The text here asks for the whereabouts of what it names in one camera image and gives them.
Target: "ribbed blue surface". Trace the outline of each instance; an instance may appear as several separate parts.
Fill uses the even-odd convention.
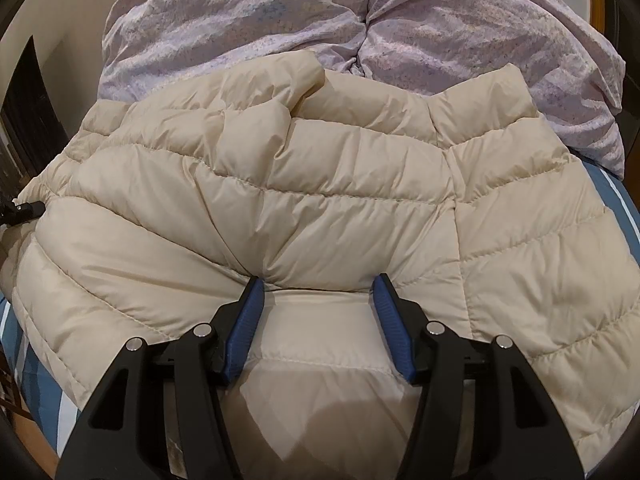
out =
[[[385,333],[386,344],[391,352],[396,370],[408,382],[411,382],[415,377],[411,338],[409,338],[391,295],[386,290],[385,282],[380,276],[373,280],[373,304]]]
[[[226,363],[223,374],[231,383],[242,373],[251,341],[254,340],[262,308],[264,307],[264,284],[262,280],[254,283],[244,309],[226,340]]]

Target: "silver screw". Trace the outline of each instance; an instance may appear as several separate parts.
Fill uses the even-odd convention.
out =
[[[513,346],[513,339],[511,339],[508,335],[499,335],[495,338],[495,343],[500,348],[511,348]]]
[[[430,321],[427,323],[427,332],[431,335],[444,334],[444,325],[439,321]]]
[[[211,325],[209,323],[200,323],[193,329],[194,335],[205,337],[211,333]]]
[[[132,337],[127,341],[126,347],[130,352],[140,350],[142,348],[142,339],[140,339],[139,337]]]

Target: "down jacket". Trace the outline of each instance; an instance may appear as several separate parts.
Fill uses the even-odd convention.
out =
[[[19,198],[47,211],[2,232],[0,288],[79,407],[128,338],[264,278],[223,399],[248,479],[395,475],[418,391],[370,306],[380,272],[461,336],[511,335],[587,470],[640,399],[638,266],[511,65],[424,98],[302,51],[98,101]]]

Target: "white stripe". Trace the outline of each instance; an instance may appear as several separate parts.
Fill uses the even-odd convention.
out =
[[[631,211],[629,211],[629,208],[626,206],[625,200],[622,198],[622,195],[620,195],[620,192],[618,191],[618,188],[613,183],[613,181],[610,179],[610,177],[607,174],[607,172],[604,171],[602,168],[599,168],[599,169],[602,172],[602,174],[604,175],[604,177],[607,179],[607,181],[609,182],[609,185],[611,186],[611,189],[613,189],[613,191],[616,193],[616,195],[620,199],[620,203],[622,204],[622,207],[625,209],[626,216],[629,218],[629,221],[631,222],[631,227],[633,227],[634,232],[636,233],[636,238],[638,238],[638,243],[640,243],[640,231],[638,231],[638,226],[636,225],[636,222],[634,221],[634,218],[631,215]]]
[[[11,303],[8,301],[4,304],[4,312],[2,312],[2,320],[0,320],[0,341],[4,336],[4,326],[6,325],[6,319],[9,317],[9,310],[11,309]]]
[[[71,435],[71,430],[76,424],[77,416],[78,409],[76,408],[76,405],[66,396],[65,392],[62,392],[60,410],[58,412],[58,444],[56,446],[58,456],[62,456],[66,442],[69,440],[69,436]]]
[[[29,347],[29,340],[22,334],[22,341],[20,341],[20,350],[18,350],[18,357],[15,360],[14,378],[15,383],[20,386],[22,384],[22,372],[24,371],[24,360],[27,357],[27,348]]]

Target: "black clip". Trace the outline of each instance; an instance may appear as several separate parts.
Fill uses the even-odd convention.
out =
[[[373,300],[396,369],[422,386],[398,480],[452,478],[465,379],[476,380],[474,444],[470,470],[457,479],[584,480],[558,410],[511,338],[459,337],[401,299],[386,274]]]
[[[239,301],[180,339],[151,346],[128,340],[82,410],[56,478],[178,479],[169,471],[163,416],[163,384],[174,379],[189,478],[240,479],[215,385],[242,372],[263,306],[263,283],[253,277]]]
[[[44,211],[45,205],[43,202],[15,205],[12,200],[0,193],[0,225],[15,226],[22,224],[40,218],[44,215]]]

